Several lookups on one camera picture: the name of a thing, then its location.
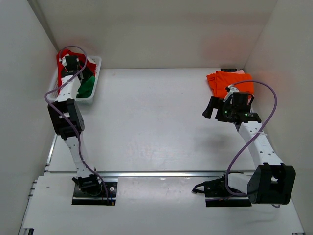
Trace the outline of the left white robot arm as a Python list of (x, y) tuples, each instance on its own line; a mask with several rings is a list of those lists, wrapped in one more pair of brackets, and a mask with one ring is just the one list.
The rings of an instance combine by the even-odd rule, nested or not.
[(61, 58), (61, 86), (58, 96), (52, 105), (48, 105), (48, 112), (55, 133), (60, 136), (69, 148), (73, 158), (77, 176), (72, 181), (81, 192), (90, 196), (99, 196), (103, 190), (101, 179), (97, 176), (95, 168), (88, 165), (86, 148), (82, 143), (82, 132), (85, 124), (79, 107), (75, 101), (83, 74), (77, 75), (83, 63), (76, 55), (66, 54)]

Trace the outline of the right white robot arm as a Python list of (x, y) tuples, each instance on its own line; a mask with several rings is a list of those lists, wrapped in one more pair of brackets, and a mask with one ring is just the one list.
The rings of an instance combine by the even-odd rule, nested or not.
[(210, 119), (217, 109), (217, 121), (233, 123), (246, 142), (244, 149), (249, 150), (255, 166), (252, 175), (227, 169), (223, 176), (195, 185), (192, 193), (204, 194), (207, 207), (250, 207), (253, 204), (279, 207), (290, 202), (295, 169), (285, 165), (271, 147), (260, 117), (251, 110), (253, 101), (250, 93), (228, 90), (225, 98), (211, 97), (202, 114)]

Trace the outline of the green t shirt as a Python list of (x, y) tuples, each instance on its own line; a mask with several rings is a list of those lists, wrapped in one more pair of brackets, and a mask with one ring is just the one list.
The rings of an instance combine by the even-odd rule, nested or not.
[(81, 83), (80, 88), (77, 92), (77, 98), (89, 98), (92, 94), (92, 90), (95, 83), (95, 77), (91, 76), (87, 80), (84, 80), (84, 83)]

